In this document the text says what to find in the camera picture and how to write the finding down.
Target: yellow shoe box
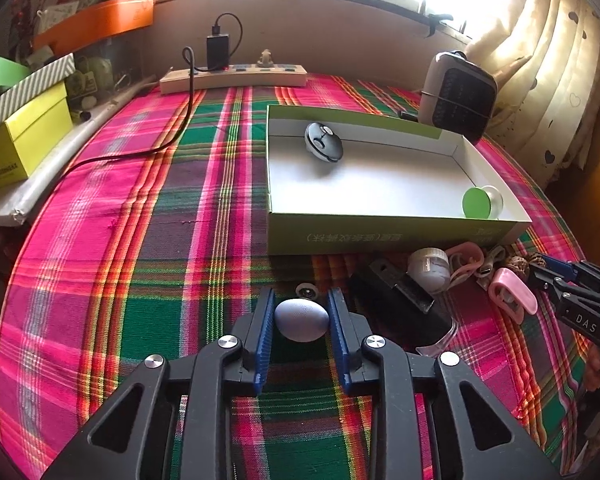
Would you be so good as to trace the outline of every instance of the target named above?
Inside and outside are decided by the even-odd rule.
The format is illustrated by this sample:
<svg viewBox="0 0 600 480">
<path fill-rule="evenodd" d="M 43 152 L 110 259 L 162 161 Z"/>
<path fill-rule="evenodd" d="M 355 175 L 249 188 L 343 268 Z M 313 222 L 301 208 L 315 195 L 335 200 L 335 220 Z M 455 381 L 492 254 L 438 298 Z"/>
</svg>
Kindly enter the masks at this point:
<svg viewBox="0 0 600 480">
<path fill-rule="evenodd" d="M 72 127 L 64 82 L 5 120 L 0 125 L 0 187 L 29 178 Z"/>
</svg>

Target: curtain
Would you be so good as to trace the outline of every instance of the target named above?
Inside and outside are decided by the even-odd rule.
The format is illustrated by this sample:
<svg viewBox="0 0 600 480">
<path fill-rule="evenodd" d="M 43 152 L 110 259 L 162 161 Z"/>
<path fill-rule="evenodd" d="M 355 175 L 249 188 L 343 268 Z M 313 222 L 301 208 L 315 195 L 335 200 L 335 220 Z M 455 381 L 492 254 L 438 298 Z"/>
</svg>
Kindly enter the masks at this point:
<svg viewBox="0 0 600 480">
<path fill-rule="evenodd" d="M 540 187 L 584 167 L 600 107 L 600 19 L 586 0 L 507 0 L 465 53 L 510 76 L 486 133 Z"/>
</svg>

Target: orange box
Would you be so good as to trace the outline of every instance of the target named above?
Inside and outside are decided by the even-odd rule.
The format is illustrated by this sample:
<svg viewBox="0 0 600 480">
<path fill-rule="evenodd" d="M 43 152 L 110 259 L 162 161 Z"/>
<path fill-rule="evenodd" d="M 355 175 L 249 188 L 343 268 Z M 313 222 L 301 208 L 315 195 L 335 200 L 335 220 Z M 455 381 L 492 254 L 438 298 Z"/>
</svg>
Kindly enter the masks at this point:
<svg viewBox="0 0 600 480">
<path fill-rule="evenodd" d="M 33 49 L 45 45 L 56 56 L 154 23 L 154 0 L 109 0 L 87 7 L 33 38 Z"/>
</svg>

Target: small jar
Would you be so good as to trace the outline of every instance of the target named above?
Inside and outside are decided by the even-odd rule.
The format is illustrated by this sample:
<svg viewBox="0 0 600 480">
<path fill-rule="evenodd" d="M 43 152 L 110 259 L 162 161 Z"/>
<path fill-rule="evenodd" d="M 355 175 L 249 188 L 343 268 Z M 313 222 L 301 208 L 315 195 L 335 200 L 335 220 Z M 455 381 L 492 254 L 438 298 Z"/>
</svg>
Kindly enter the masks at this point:
<svg viewBox="0 0 600 480">
<path fill-rule="evenodd" d="M 429 294 L 446 290 L 451 279 L 449 259 L 445 251 L 435 247 L 426 247 L 411 254 L 407 273 Z"/>
</svg>

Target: striped fabric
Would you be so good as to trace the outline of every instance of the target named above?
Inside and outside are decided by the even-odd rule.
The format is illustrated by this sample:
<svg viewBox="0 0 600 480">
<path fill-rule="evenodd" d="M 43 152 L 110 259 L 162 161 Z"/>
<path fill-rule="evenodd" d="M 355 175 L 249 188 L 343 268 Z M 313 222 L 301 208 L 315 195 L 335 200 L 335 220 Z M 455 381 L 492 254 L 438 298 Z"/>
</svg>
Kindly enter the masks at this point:
<svg viewBox="0 0 600 480">
<path fill-rule="evenodd" d="M 158 145 L 183 120 L 186 99 L 136 98 L 78 159 Z M 300 282 L 346 289 L 358 255 L 266 255 L 267 105 L 395 115 L 416 103 L 400 89 L 331 76 L 310 76 L 305 88 L 199 91 L 170 149 L 68 176 L 24 245 L 0 323 L 0 440 L 28 477 L 42 475 L 146 355 L 197 352 L 254 307 L 261 286 L 273 284 L 280 299 Z M 487 141 L 478 148 L 534 221 L 513 250 L 582 256 L 520 168 Z M 404 254 L 388 257 L 406 266 Z M 583 340 L 556 322 L 546 297 L 521 327 L 473 282 L 443 301 L 461 325 L 453 350 L 566 471 L 576 453 Z M 370 401 L 344 396 L 324 340 L 294 344 L 276 335 L 265 392 L 234 401 L 233 413 L 238 479 L 366 478 Z M 423 457 L 431 478 L 426 446 Z"/>
<path fill-rule="evenodd" d="M 0 124 L 17 110 L 75 72 L 74 55 L 56 59 L 36 70 L 0 96 Z"/>
</svg>

